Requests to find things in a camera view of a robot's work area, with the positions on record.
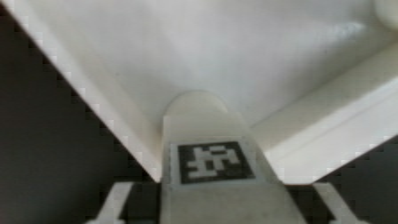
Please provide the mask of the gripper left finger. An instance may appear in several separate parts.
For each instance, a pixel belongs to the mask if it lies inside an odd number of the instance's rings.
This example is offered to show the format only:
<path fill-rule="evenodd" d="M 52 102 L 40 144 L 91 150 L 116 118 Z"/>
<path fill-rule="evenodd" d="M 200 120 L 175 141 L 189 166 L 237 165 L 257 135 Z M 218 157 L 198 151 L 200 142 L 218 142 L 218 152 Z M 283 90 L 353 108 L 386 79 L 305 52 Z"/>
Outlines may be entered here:
<path fill-rule="evenodd" d="M 122 213 L 132 187 L 132 182 L 118 182 L 113 185 L 98 216 L 84 224 L 127 224 L 127 221 L 122 219 Z"/>

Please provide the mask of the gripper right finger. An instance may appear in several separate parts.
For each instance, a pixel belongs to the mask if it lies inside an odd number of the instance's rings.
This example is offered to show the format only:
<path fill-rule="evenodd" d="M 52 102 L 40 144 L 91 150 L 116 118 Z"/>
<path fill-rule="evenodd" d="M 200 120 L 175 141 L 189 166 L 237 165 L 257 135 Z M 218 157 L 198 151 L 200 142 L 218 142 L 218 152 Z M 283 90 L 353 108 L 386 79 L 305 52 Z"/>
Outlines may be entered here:
<path fill-rule="evenodd" d="M 356 216 L 340 192 L 329 182 L 313 184 L 326 206 L 335 215 L 329 224 L 372 224 Z"/>

